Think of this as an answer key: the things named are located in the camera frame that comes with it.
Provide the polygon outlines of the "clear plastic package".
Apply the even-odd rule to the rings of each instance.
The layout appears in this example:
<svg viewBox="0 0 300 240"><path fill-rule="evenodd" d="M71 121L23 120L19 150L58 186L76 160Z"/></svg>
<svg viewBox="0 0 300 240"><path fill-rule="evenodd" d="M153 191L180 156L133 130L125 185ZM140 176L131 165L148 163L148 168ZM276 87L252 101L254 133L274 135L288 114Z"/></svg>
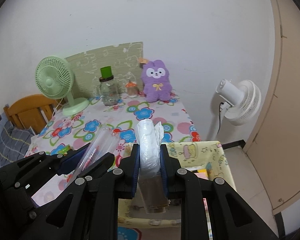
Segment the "clear plastic package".
<svg viewBox="0 0 300 240"><path fill-rule="evenodd" d="M114 132L108 126L102 126L97 131L87 151L85 154L83 154L83 157L74 169L74 172L72 173L72 176L69 179L66 187L68 187L83 170L100 159L106 153L113 153L116 150L119 142L120 135L118 132Z"/></svg>

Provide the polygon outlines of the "white bag roll cardboard core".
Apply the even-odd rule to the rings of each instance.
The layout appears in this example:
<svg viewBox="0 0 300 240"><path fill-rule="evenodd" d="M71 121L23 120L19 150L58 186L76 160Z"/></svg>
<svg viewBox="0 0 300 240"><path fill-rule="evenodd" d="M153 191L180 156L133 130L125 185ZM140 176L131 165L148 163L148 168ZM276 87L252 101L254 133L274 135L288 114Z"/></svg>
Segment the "white bag roll cardboard core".
<svg viewBox="0 0 300 240"><path fill-rule="evenodd" d="M160 146L164 128L160 122L141 120L136 126L136 140L140 153L138 186L147 214L164 213L170 201L164 193L161 178Z"/></svg>

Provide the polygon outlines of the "pink cartoon tissue pack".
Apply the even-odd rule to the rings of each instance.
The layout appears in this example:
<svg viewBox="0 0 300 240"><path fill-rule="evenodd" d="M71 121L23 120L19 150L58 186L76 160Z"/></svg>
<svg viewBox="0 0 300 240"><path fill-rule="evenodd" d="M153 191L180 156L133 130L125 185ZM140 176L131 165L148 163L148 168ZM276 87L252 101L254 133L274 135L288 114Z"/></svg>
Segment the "pink cartoon tissue pack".
<svg viewBox="0 0 300 240"><path fill-rule="evenodd" d="M208 176L208 174L207 174L207 170L206 170L206 169L196 170L196 171L194 172L194 174L195 174L198 178L209 180L209 176Z"/></svg>

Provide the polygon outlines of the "grey plaid pillow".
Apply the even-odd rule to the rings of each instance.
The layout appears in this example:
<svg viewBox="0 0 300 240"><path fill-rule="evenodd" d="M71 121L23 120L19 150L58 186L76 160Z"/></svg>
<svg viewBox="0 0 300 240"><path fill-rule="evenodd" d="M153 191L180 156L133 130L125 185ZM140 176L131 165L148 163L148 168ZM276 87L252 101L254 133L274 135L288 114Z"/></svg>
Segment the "grey plaid pillow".
<svg viewBox="0 0 300 240"><path fill-rule="evenodd" d="M23 159L34 136L32 129L18 129L10 121L0 125L0 168Z"/></svg>

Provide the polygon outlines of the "wooden chair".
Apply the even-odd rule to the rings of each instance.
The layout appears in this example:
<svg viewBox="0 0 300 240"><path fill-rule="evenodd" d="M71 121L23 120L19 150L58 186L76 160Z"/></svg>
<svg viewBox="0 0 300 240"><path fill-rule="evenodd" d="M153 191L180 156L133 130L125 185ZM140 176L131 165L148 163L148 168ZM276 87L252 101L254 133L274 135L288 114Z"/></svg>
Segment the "wooden chair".
<svg viewBox="0 0 300 240"><path fill-rule="evenodd" d="M62 107L64 100L52 100L42 94L29 95L11 106L4 107L8 120L19 129L32 128L39 134L52 119L53 111Z"/></svg>

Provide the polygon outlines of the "yellow patterned storage box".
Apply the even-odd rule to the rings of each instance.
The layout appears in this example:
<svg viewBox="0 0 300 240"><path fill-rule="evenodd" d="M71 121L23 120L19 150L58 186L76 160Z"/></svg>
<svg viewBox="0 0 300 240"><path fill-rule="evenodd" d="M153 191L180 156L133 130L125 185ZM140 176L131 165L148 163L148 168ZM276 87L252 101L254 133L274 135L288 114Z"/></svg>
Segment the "yellow patterned storage box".
<svg viewBox="0 0 300 240"><path fill-rule="evenodd" d="M228 160L218 141L169 142L166 144L170 157L178 159L181 167L189 170L206 169L209 180L223 178L233 189L236 188ZM119 200L118 226L125 228L169 228L181 224L181 207L170 204L164 213L147 214L143 208L140 191L133 200Z"/></svg>

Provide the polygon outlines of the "glass jar with green lid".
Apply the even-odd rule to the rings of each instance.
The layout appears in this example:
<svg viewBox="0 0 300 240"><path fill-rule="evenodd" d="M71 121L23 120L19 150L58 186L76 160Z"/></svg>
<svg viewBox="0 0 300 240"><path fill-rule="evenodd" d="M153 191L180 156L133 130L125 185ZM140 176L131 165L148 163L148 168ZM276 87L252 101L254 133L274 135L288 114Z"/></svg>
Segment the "glass jar with green lid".
<svg viewBox="0 0 300 240"><path fill-rule="evenodd" d="M105 106L115 106L118 104L120 95L118 85L112 74L111 66L102 67L100 72L99 91L102 102Z"/></svg>

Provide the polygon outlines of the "small cotton swab jar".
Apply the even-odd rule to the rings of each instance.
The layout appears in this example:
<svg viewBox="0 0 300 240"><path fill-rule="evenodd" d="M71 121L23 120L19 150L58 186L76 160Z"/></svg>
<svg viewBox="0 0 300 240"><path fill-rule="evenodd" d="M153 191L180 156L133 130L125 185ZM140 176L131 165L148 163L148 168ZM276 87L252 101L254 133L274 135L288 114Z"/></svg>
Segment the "small cotton swab jar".
<svg viewBox="0 0 300 240"><path fill-rule="evenodd" d="M134 98L134 97L137 97L138 96L138 86L136 83L132 82L132 81L129 81L127 84L126 84L126 91L127 91L127 94L130 98Z"/></svg>

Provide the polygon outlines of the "beige door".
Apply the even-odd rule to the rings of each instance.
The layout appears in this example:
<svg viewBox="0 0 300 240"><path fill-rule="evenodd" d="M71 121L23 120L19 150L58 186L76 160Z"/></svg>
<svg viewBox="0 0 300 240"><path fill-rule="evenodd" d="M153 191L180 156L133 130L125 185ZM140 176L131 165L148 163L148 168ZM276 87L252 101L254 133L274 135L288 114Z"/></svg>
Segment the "beige door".
<svg viewBox="0 0 300 240"><path fill-rule="evenodd" d="M275 25L273 69L264 104L244 147L273 213L300 199L300 10L271 0Z"/></svg>

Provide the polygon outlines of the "green desk fan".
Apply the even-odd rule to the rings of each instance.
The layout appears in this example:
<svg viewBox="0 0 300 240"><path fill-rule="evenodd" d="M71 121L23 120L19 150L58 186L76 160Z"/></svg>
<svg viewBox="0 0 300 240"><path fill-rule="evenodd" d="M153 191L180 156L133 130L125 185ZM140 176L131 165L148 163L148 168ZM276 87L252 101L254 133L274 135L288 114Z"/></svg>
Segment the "green desk fan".
<svg viewBox="0 0 300 240"><path fill-rule="evenodd" d="M88 99L73 97L75 76L65 59L55 56L42 59L34 76L36 86L44 96L52 100L67 100L62 109L64 116L75 115L89 106Z"/></svg>

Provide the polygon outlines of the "purple plush bunny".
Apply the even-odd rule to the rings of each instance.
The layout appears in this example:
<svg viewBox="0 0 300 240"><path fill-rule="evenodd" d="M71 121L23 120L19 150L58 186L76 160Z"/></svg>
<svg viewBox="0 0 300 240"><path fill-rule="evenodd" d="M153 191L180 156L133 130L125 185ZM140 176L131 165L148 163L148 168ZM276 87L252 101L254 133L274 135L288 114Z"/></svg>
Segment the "purple plush bunny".
<svg viewBox="0 0 300 240"><path fill-rule="evenodd" d="M169 71L161 60L149 61L140 58L142 65L141 80L143 93L147 102L169 101L172 86L169 80Z"/></svg>

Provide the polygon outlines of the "green patterned backboard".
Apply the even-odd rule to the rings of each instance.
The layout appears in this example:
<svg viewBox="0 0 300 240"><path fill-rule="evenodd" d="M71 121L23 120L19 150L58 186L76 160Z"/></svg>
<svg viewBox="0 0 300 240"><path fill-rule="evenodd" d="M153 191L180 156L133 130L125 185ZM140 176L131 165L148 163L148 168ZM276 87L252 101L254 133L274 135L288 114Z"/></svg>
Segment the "green patterned backboard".
<svg viewBox="0 0 300 240"><path fill-rule="evenodd" d="M101 68L110 66L119 92L126 92L130 81L143 90L142 67L143 43L132 42L84 51L69 57L66 61L74 73L72 95L74 98L93 98L99 95Z"/></svg>

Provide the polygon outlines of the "white standing fan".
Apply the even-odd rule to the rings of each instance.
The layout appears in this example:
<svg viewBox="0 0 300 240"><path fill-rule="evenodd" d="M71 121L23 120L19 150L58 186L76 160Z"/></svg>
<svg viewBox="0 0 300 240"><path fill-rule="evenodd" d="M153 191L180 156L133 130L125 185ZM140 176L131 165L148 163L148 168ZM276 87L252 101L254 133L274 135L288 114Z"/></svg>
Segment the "white standing fan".
<svg viewBox="0 0 300 240"><path fill-rule="evenodd" d="M216 140L224 119L234 126L249 122L258 112L262 96L261 91L251 80L233 84L222 79L216 87L216 94L223 99L217 108L217 121L213 125L209 140Z"/></svg>

